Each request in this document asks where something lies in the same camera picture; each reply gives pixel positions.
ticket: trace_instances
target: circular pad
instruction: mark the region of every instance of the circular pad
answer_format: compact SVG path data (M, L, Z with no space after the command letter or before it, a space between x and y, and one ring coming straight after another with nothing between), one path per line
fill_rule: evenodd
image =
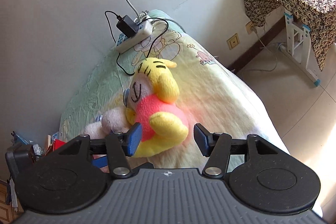
M310 209L320 192L316 173L288 154L254 155L229 177L242 203L270 214L294 214Z
M265 169L258 174L258 182L270 190L287 190L296 183L296 176L280 168Z
M89 161L73 155L47 157L16 179L24 207L40 213L72 213L92 204L105 190L105 174Z

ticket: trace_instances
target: metal pivot bolt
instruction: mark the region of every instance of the metal pivot bolt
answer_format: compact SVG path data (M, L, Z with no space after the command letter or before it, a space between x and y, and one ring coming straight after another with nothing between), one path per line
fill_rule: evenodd
M116 175L127 175L129 172L130 170L126 167L117 167L113 169L113 173Z
M205 173L207 175L219 175L220 173L222 173L222 170L218 167L208 167L205 169Z

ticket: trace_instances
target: bed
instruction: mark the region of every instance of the bed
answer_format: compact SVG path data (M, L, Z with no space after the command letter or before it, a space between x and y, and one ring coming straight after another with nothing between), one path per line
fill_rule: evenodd
M170 18L159 10L153 10L149 15ZM155 22L154 27L149 38L120 56L119 63L129 73L145 58L151 41L162 32L165 23ZM118 53L111 49L102 63L93 70L86 84L71 99L60 121L61 140L71 140L86 125L94 122L99 114L123 105L122 93L129 87L131 77L116 66L117 56ZM177 63L177 68L171 72L180 88L177 106L189 119L189 142L194 142L192 129L199 122L210 132L226 132L233 138L246 138L250 133L259 134L288 152L256 94L178 25L169 22L168 31L153 45L151 56ZM164 165L164 168L202 168L206 158L202 157L197 147L190 149L188 153L192 153L193 160L186 159L185 154L181 154L173 162L156 162L155 165ZM230 168L236 164L232 160Z

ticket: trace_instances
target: sunlight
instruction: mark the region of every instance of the sunlight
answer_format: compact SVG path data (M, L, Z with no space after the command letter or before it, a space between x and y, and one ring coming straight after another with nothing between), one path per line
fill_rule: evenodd
M318 152L317 157L310 158L304 162L305 165L310 166L317 173L321 180L321 192L318 198L321 203L325 201L330 190L336 184L336 168L334 166L335 143L336 124L331 130L325 145Z

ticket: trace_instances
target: plug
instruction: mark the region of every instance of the plug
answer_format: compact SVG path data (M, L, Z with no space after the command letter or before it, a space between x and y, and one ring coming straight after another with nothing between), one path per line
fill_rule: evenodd
M255 26L254 26L254 25L251 25L251 31L253 31L253 32L257 33L257 29L255 28Z
M133 37L138 32L139 26L128 16L125 15L121 17L117 16L119 20L117 23L117 28L127 36L127 38Z

